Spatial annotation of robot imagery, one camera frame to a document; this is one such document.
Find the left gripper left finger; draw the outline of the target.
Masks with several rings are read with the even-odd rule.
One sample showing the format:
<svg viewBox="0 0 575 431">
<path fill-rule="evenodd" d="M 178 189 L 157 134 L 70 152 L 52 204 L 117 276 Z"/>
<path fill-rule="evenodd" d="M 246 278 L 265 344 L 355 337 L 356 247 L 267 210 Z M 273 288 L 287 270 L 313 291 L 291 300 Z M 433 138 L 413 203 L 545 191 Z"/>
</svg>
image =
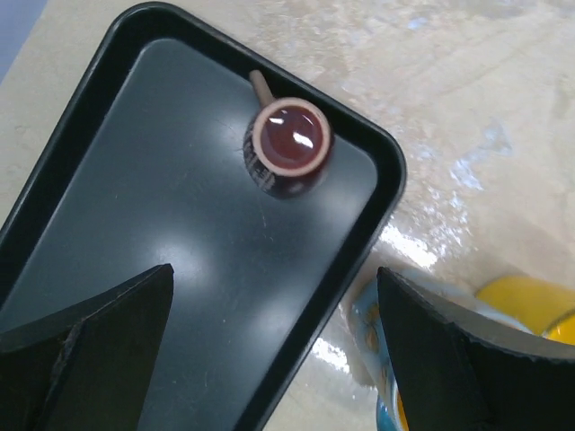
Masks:
<svg viewBox="0 0 575 431">
<path fill-rule="evenodd" d="M 137 428 L 173 301 L 158 265 L 1 335 L 3 430 Z"/>
</svg>

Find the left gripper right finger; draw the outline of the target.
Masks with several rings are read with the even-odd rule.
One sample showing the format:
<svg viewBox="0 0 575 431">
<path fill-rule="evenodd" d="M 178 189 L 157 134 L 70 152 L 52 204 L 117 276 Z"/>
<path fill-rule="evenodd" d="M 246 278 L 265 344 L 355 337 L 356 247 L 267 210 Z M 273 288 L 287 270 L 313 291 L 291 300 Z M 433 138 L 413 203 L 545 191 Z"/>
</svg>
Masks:
<svg viewBox="0 0 575 431">
<path fill-rule="evenodd" d="M 411 430 L 572 430 L 574 348 L 377 271 L 385 341 Z"/>
</svg>

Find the yellow mug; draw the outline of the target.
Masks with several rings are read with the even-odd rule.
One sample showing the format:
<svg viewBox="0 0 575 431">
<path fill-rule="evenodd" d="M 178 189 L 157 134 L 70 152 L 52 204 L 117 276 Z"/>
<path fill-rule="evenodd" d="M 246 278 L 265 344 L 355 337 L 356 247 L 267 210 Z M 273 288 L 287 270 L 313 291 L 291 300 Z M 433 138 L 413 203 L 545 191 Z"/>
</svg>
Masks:
<svg viewBox="0 0 575 431">
<path fill-rule="evenodd" d="M 475 296 L 534 334 L 574 345 L 574 288 L 528 276 L 500 277 Z"/>
</svg>

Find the dark maroon mug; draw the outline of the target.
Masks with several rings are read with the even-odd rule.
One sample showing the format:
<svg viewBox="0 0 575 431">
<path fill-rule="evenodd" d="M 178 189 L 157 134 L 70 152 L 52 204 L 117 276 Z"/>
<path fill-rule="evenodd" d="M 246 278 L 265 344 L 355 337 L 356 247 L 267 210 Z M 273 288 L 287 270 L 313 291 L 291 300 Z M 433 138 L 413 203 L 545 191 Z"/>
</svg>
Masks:
<svg viewBox="0 0 575 431">
<path fill-rule="evenodd" d="M 274 198 L 294 198 L 324 180 L 334 142 L 325 114 L 310 101 L 276 98 L 259 70 L 249 73 L 260 110 L 243 138 L 246 170 Z"/>
</svg>

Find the teal rimmed mug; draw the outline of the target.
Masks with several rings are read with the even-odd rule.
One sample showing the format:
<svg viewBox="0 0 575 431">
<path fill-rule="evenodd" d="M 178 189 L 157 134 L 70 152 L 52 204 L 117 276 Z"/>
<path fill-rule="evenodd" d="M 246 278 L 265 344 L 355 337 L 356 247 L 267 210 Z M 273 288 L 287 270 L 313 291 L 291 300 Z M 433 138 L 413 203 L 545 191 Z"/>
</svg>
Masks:
<svg viewBox="0 0 575 431">
<path fill-rule="evenodd" d="M 377 390 L 376 429 L 408 430 L 380 318 L 375 278 L 355 297 L 349 321 L 361 360 Z"/>
</svg>

